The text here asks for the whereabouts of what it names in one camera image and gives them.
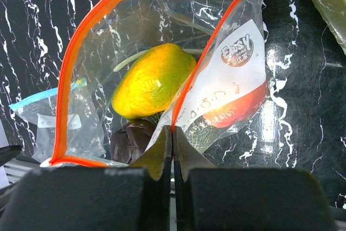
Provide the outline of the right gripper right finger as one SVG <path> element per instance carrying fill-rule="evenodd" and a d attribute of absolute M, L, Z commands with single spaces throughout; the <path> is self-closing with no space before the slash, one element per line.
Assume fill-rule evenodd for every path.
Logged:
<path fill-rule="evenodd" d="M 178 230 L 336 230 L 318 181 L 304 170 L 217 168 L 172 134 Z"/>

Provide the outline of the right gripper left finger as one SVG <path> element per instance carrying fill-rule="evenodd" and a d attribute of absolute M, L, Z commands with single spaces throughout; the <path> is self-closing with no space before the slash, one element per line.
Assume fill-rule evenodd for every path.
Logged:
<path fill-rule="evenodd" d="M 35 169 L 16 183 L 1 230 L 169 230 L 172 133 L 125 168 Z"/>

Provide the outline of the green netted melon toy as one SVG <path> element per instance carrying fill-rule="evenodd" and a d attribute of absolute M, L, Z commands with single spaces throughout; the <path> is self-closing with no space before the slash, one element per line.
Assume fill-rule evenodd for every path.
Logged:
<path fill-rule="evenodd" d="M 113 71 L 120 71 L 127 64 L 142 57 L 149 49 L 140 51 L 125 60 L 117 64 Z M 217 139 L 222 139 L 228 136 L 229 133 L 221 134 L 221 132 L 210 124 L 202 117 L 196 118 L 196 120 L 188 127 L 184 132 L 188 136 L 188 140 L 191 145 L 200 153 L 204 153 Z"/>

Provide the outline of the dark purple eggplant toy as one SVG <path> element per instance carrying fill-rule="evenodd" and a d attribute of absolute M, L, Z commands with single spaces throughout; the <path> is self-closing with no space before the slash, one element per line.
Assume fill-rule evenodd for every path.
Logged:
<path fill-rule="evenodd" d="M 155 129 L 156 126 L 148 120 L 129 121 L 111 136 L 111 159 L 125 164 L 135 162 L 145 152 Z"/>

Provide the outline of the peach fruit toy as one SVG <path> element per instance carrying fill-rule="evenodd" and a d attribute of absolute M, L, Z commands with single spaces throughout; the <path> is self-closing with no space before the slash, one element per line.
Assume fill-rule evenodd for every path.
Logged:
<path fill-rule="evenodd" d="M 245 120 L 253 115 L 263 103 L 268 92 L 268 84 L 264 82 L 250 93 L 207 112 L 203 118 L 216 128 L 229 127 L 236 122 Z"/>

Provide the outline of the yellow orange mango toy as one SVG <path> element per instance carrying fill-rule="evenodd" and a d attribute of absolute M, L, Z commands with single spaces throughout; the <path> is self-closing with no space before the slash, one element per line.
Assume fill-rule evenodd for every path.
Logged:
<path fill-rule="evenodd" d="M 196 59 L 176 44 L 149 49 L 130 67 L 115 89 L 111 105 L 126 118 L 165 111 L 196 67 Z"/>

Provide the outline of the red zip clear bag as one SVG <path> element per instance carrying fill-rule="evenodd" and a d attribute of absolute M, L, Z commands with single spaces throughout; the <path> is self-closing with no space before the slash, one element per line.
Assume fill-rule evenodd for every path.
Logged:
<path fill-rule="evenodd" d="M 269 80 L 265 64 L 263 0 L 100 0 L 83 18 L 65 51 L 56 108 L 56 133 L 47 164 L 105 167 L 125 164 L 110 157 L 110 139 L 129 121 L 116 113 L 111 99 L 132 61 L 126 58 L 161 44 L 181 47 L 196 67 L 165 111 L 136 118 L 156 129 L 184 132 L 196 118 L 228 104 Z M 103 130 L 105 154 L 98 158 L 68 155 L 68 108 L 71 83 L 86 79 Z"/>

